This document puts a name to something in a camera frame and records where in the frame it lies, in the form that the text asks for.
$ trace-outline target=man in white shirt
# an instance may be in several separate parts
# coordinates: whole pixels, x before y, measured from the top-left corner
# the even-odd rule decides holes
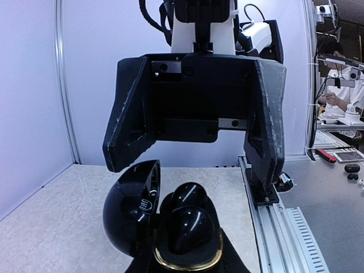
[[[318,51],[319,55],[324,56],[344,56],[344,49],[340,43],[336,41],[335,38],[327,37],[326,41],[323,42],[322,46]],[[335,64],[330,62],[325,62],[325,65],[329,67],[331,70],[328,74],[328,77],[332,78],[344,78],[346,80],[350,80],[350,67],[346,67],[341,64]],[[333,114],[333,115],[341,115],[344,116],[346,112],[346,108],[348,104],[353,103],[358,93],[364,88],[364,81],[359,80],[355,81],[355,87],[345,87],[337,88],[336,86],[328,86],[327,93],[322,95],[318,101],[321,104],[326,104],[325,113]],[[364,108],[364,101],[360,100],[356,104],[356,110],[358,113],[362,113],[362,109]],[[344,135],[350,139],[354,137],[360,137],[360,133],[356,131],[340,131],[341,135]]]

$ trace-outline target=gold rim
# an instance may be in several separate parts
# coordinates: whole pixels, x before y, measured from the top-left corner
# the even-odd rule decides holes
[[[161,264],[162,266],[164,266],[168,269],[172,269],[172,270],[176,270],[176,271],[200,271],[200,270],[206,270],[206,269],[209,269],[209,268],[215,266],[222,257],[222,249],[223,249],[223,239],[222,239],[222,232],[220,229],[220,248],[217,250],[215,257],[208,263],[195,264],[195,265],[192,265],[189,267],[184,267],[184,266],[179,266],[178,264],[168,263],[166,260],[163,259],[159,250],[157,249],[157,247],[154,248],[154,257],[159,264]]]

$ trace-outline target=white shirt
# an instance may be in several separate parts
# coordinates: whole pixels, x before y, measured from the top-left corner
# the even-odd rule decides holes
[[[328,76],[333,78],[343,77],[346,80],[350,80],[350,70],[351,67],[346,67],[343,70],[330,70]],[[355,81],[355,87],[345,87],[337,88],[336,86],[328,86],[327,93],[335,93],[337,97],[342,99],[347,103],[352,103],[357,98],[359,92],[364,88],[364,75],[361,73],[361,79]],[[364,109],[364,99],[361,98],[359,102],[355,105],[357,108]],[[341,110],[339,106],[326,107],[326,114],[340,114],[345,115],[345,111]],[[354,138],[356,132],[355,131],[340,131],[342,135],[345,135],[349,138]]]

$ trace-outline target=red and black utility knife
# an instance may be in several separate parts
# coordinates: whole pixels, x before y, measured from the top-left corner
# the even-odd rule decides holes
[[[317,155],[325,159],[327,162],[336,163],[336,157],[325,152],[323,149],[315,149]]]

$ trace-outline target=white backdrop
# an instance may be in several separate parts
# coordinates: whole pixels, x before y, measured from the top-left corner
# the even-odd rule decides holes
[[[277,19],[288,68],[284,100],[286,153],[303,154],[308,103],[308,39],[301,1],[254,1],[266,19]],[[159,21],[162,1],[147,1]],[[260,17],[253,8],[249,13]],[[105,164],[102,141],[115,94],[117,62],[145,53],[169,52],[161,32],[142,17],[137,0],[65,0],[64,48],[69,96],[84,164]],[[163,166],[211,167],[234,164],[243,153],[244,132],[221,131],[213,144],[158,142],[139,160],[159,158]]]
[[[53,21],[53,1],[1,2],[0,220],[72,164]]]

